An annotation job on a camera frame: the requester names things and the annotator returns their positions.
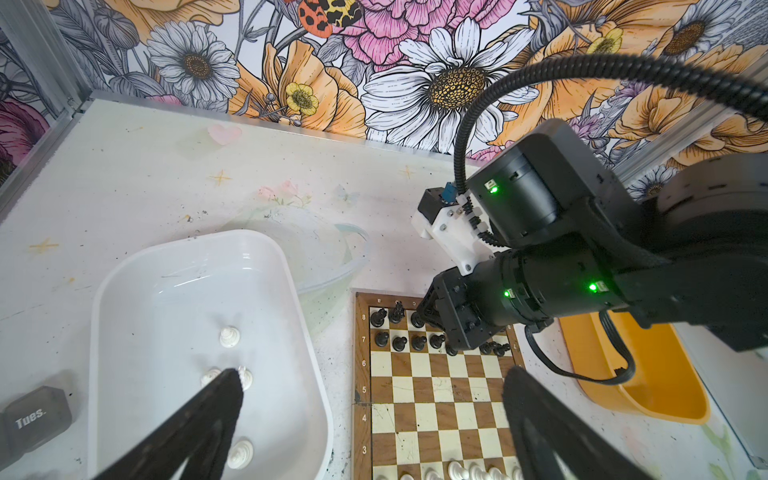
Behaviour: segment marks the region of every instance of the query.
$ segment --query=floral backdrop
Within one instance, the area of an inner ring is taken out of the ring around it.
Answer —
[[[47,131],[55,113],[0,30],[0,185]]]
[[[450,154],[491,83],[549,58],[625,53],[740,73],[768,50],[760,0],[43,0],[95,88]],[[553,81],[478,120],[482,164],[562,118],[613,167],[701,100],[637,82]],[[630,191],[705,158],[768,151],[735,114]]]

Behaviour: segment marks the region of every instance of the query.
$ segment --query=black pawn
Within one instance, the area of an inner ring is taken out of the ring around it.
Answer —
[[[411,313],[411,325],[416,329],[420,329],[424,326],[424,319],[419,315],[419,312]]]
[[[406,316],[406,308],[402,306],[400,300],[395,302],[395,308],[389,311],[389,321],[392,323],[400,323],[400,320]]]
[[[379,311],[371,313],[371,325],[379,328],[384,325],[384,319],[386,318],[386,309],[382,308]]]
[[[511,349],[509,344],[505,345],[499,345],[496,348],[493,349],[493,353],[496,354],[496,356],[504,356],[504,352],[508,352]]]
[[[411,346],[416,352],[421,352],[424,350],[424,346],[427,344],[427,337],[425,336],[415,336],[411,339]]]
[[[443,342],[445,342],[445,335],[432,335],[429,337],[429,345],[431,345],[433,349],[440,348]]]
[[[396,336],[392,341],[392,347],[396,352],[401,352],[406,347],[406,343],[408,343],[408,339],[404,336]]]
[[[389,343],[389,332],[379,332],[373,340],[378,346],[386,346]]]

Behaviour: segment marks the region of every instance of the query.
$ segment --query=pink flower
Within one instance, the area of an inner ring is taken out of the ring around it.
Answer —
[[[0,103],[0,159],[21,164],[48,129],[48,122],[29,105],[6,98]]]
[[[507,143],[504,144],[504,148],[509,148],[513,143],[514,142],[511,140],[507,140]],[[504,150],[504,148],[492,145],[484,150],[476,151],[474,154],[470,154],[467,157],[467,164],[472,165],[473,167],[482,167],[496,158],[496,155]]]
[[[344,43],[360,61],[386,70],[402,60],[398,45],[406,39],[429,40],[437,27],[453,32],[466,18],[488,28],[507,15],[515,0],[360,0],[365,13],[344,28]]]
[[[284,181],[283,184],[280,185],[280,189],[285,195],[288,195],[289,197],[293,197],[294,195],[299,194],[299,188],[296,185],[290,183],[290,180]]]
[[[179,100],[176,95],[154,95],[147,98],[152,101],[160,102],[162,104],[179,105],[179,106],[183,105],[181,103],[181,100]]]
[[[275,194],[275,190],[272,190],[269,187],[261,187],[257,193],[259,197],[262,197],[263,199],[277,200],[277,195]]]

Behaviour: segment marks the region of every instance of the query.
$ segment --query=white table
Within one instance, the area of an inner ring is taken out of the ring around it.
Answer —
[[[257,191],[262,186],[291,180],[301,191],[312,192],[307,208],[315,214],[367,230],[372,255],[354,279],[355,289],[424,293],[432,277],[451,266],[435,244],[417,237],[410,226],[424,189],[452,180],[448,157],[244,124],[243,136],[221,147],[206,132],[212,123],[95,101],[0,224],[0,408],[46,384],[66,391],[75,418],[67,432],[0,472],[0,478],[85,476],[89,325],[99,283],[132,253],[218,231],[261,201]],[[359,194],[353,205],[339,206],[333,193],[337,185]],[[323,318],[307,318],[333,411],[334,452],[327,478],[350,477],[351,305],[351,296],[329,302],[332,322],[325,329],[313,328]],[[542,337],[540,344],[555,362],[570,367],[559,328]],[[701,427],[602,409],[575,381],[551,374],[527,345],[521,347],[529,372],[653,473],[712,478],[712,462],[728,478],[743,480],[751,468],[732,433],[733,477]],[[710,424],[723,431],[717,407]]]

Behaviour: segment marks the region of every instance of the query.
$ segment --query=orange container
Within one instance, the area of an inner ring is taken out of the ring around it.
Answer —
[[[579,380],[584,393],[616,412],[706,423],[710,418],[707,393],[672,325],[641,329],[629,313],[611,312],[611,319],[632,352],[637,371],[632,380],[617,386]],[[576,373],[606,379],[615,376],[615,369],[627,367],[608,340],[597,313],[561,318],[560,325]]]

